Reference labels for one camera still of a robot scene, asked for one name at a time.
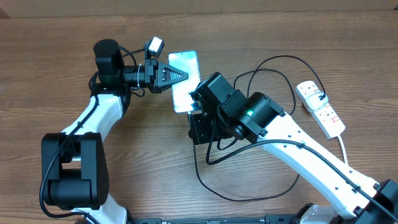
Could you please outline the Samsung Galaxy smartphone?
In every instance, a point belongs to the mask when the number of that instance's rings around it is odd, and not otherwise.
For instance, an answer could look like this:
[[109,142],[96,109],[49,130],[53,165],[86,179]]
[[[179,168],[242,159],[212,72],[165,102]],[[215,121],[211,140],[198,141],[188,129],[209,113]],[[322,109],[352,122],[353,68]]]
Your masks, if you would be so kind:
[[176,113],[200,111],[200,105],[192,99],[191,92],[195,91],[200,83],[197,52],[194,50],[170,53],[169,65],[188,73],[188,79],[172,86],[172,98]]

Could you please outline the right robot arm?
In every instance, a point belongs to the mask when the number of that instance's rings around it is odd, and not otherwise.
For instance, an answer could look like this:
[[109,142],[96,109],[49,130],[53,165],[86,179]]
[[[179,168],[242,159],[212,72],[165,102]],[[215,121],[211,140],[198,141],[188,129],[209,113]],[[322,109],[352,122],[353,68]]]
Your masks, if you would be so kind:
[[292,223],[396,223],[397,184],[377,182],[339,160],[312,139],[267,95],[250,97],[216,72],[196,85],[192,98],[201,113],[189,116],[194,145],[235,138],[261,146],[289,165],[328,201],[308,203]]

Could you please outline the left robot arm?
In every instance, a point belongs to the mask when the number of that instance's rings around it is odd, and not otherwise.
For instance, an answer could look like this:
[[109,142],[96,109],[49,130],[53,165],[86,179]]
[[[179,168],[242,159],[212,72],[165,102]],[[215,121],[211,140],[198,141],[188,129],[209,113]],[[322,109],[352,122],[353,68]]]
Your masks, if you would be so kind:
[[109,173],[103,142],[126,113],[136,90],[162,93],[188,79],[188,73],[158,61],[164,41],[158,37],[141,48],[144,63],[125,65],[133,57],[113,39],[97,42],[93,51],[97,72],[90,78],[90,102],[60,133],[41,142],[42,182],[39,204],[50,218],[79,215],[86,223],[133,223],[128,209],[109,193]]

